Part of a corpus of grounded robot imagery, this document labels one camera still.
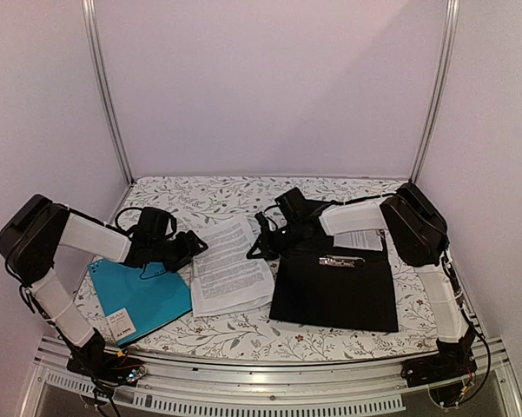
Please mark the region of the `printed paper sheet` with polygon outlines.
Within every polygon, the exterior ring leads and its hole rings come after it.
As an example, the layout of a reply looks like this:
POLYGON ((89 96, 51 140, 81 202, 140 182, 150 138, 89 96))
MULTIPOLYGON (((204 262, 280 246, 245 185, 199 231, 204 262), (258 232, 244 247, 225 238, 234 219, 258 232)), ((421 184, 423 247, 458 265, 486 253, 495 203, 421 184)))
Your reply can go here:
POLYGON ((267 305, 274 277, 267 262, 248 259, 254 233, 238 215, 200 231, 208 248, 194 257, 190 291, 195 318, 245 312, 267 305))
POLYGON ((377 229, 346 232, 334 236, 336 248, 381 251, 384 244, 377 229))

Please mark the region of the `black clip folder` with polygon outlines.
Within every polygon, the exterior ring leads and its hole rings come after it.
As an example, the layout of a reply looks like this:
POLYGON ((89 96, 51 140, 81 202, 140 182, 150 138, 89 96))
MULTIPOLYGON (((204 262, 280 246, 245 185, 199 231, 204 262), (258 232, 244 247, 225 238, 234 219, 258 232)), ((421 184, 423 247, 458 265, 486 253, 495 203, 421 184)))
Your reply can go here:
POLYGON ((399 330, 385 230, 381 251, 336 248, 317 235, 281 256, 269 316, 294 324, 399 330))

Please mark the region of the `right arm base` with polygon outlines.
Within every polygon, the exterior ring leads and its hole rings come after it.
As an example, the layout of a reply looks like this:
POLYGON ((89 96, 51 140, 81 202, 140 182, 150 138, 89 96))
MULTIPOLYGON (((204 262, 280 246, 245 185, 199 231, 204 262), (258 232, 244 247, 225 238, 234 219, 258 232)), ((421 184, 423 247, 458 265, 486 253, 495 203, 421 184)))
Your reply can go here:
POLYGON ((447 381, 467 376, 469 381, 457 381, 451 386, 434 389, 431 399, 440 407, 450 408, 459 406, 471 385, 477 364, 472 354, 472 343, 475 334, 468 330, 455 343, 436 341, 438 353, 406 360, 402 363, 401 377, 409 387, 447 381))

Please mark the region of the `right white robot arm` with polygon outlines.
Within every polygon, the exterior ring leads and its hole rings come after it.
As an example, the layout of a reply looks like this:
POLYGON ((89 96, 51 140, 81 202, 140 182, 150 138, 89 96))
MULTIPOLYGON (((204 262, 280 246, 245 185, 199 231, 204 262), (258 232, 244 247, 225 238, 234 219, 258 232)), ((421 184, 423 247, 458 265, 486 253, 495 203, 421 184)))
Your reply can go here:
POLYGON ((466 317, 461 289, 451 264, 445 218, 412 182, 394 192, 359 197, 347 202, 308 200, 293 188, 275 200, 286 224, 271 228, 259 212, 255 219, 261 232, 247 253, 250 260, 275 260, 317 235, 337 238, 368 230, 385 230, 400 259, 412 267, 426 291, 437 324, 440 348, 432 361, 438 378, 449 379, 466 362, 459 347, 471 345, 476 336, 466 317))

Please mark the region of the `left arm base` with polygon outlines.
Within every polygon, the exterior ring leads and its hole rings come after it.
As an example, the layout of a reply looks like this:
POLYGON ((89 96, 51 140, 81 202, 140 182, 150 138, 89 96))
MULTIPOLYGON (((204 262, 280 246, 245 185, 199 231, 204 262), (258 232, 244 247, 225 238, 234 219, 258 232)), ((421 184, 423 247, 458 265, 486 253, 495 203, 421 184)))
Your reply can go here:
POLYGON ((81 347, 63 334, 62 338, 70 351, 67 369, 72 373, 88 376, 109 387, 135 387, 148 372, 143 361, 124 351, 122 355, 107 352, 105 340, 96 329, 81 347))

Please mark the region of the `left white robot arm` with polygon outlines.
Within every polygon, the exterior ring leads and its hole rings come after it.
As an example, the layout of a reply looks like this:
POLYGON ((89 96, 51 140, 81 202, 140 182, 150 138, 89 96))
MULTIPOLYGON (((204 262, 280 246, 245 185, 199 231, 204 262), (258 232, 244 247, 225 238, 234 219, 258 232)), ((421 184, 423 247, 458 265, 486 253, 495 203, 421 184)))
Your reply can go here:
POLYGON ((180 230, 166 210, 137 208, 135 224, 106 223, 40 194, 33 195, 0 230, 0 255, 33 308, 72 345, 94 377, 112 368, 108 353, 89 343, 96 331, 83 317, 56 272, 62 248, 99 256, 130 268, 161 263, 169 272, 187 266, 208 248, 191 230, 180 230))

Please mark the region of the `blue folder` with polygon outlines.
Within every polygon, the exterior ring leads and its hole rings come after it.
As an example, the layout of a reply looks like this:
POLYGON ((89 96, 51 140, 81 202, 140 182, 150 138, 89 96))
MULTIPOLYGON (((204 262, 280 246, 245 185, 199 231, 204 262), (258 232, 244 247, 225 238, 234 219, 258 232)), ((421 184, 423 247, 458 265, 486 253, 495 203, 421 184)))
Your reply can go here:
POLYGON ((88 266, 109 330, 119 348, 192 310, 190 289, 159 262, 141 268, 100 259, 88 266))

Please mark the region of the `floral tablecloth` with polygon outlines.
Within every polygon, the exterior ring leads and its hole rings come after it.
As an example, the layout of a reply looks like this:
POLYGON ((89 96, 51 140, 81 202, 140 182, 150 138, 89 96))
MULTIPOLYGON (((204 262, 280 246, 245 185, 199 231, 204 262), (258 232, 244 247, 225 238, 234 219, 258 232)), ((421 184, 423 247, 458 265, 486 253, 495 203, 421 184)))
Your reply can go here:
MULTIPOLYGON (((137 180, 122 205, 166 209, 175 214, 181 228, 200 231, 234 215, 252 217, 293 187, 312 199, 345 201, 384 195, 399 185, 397 180, 323 177, 151 176, 137 180)), ((202 318, 185 314, 137 341, 135 348, 270 362, 368 361, 435 351, 447 323, 446 311, 434 300, 431 283, 444 287, 446 274, 439 269, 419 274, 399 258, 394 248, 389 249, 388 260, 399 319, 395 333, 276 321, 269 318, 268 306, 262 306, 202 318)))

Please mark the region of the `front aluminium rail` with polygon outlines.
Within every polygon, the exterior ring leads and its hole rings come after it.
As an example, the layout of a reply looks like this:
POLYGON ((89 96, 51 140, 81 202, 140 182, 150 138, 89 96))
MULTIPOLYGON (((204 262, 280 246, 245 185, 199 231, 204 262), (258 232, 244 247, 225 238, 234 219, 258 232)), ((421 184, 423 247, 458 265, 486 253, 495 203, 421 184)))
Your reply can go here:
POLYGON ((111 398, 67 369, 69 351, 45 336, 34 355, 22 416, 522 416, 522 393, 499 338, 473 348, 478 370, 466 403, 443 407, 450 379, 411 387, 404 358, 249 361, 131 349, 147 373, 111 398))

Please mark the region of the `left aluminium frame post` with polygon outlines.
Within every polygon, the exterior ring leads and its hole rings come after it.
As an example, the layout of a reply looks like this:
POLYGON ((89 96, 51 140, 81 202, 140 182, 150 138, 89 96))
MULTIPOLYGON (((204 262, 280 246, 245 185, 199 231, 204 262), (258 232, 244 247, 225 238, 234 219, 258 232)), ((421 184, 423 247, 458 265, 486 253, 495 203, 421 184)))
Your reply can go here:
POLYGON ((134 183, 135 178, 130 167, 127 150, 122 140, 122 133, 116 116, 116 108, 109 86, 109 79, 104 55, 102 52, 99 24, 96 14, 96 2, 93 0, 82 0, 81 5, 91 62, 94 68, 96 84, 101 99, 106 124, 109 130, 110 140, 112 142, 116 160, 122 174, 122 179, 127 186, 130 186, 134 183))

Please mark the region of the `aluminium frame post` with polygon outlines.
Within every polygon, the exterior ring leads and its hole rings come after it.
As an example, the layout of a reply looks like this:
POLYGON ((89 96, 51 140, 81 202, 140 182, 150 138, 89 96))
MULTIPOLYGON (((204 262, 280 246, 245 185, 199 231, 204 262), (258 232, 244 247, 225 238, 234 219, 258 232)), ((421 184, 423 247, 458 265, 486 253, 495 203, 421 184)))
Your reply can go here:
POLYGON ((116 116, 116 108, 109 86, 109 79, 104 55, 102 52, 99 24, 96 14, 96 2, 93 0, 82 0, 81 5, 91 62, 94 68, 96 84, 101 99, 106 124, 109 130, 110 140, 112 142, 116 160, 122 174, 122 179, 127 186, 130 186, 134 183, 135 178, 130 167, 127 150, 122 140, 122 133, 116 116))
POLYGON ((437 69, 420 143, 416 151, 409 177, 411 182, 418 182, 421 178, 426 157, 431 147, 433 132, 435 130, 436 122, 438 121, 440 105, 446 88, 448 72, 452 61, 459 20, 459 7, 460 0, 448 0, 446 3, 446 15, 439 48, 437 69))

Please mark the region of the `right aluminium frame post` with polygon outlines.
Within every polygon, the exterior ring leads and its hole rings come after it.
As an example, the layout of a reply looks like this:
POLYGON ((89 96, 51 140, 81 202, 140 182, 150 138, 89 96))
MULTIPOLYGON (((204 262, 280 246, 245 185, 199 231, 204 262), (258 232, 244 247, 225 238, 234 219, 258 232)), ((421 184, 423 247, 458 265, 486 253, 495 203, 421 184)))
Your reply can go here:
POLYGON ((436 122, 438 121, 440 105, 446 88, 448 72, 452 61, 459 20, 459 7, 460 0, 448 0, 446 3, 446 15, 439 48, 437 69, 420 143, 416 151, 409 177, 411 182, 418 182, 421 178, 426 157, 431 147, 433 132, 435 130, 436 122))

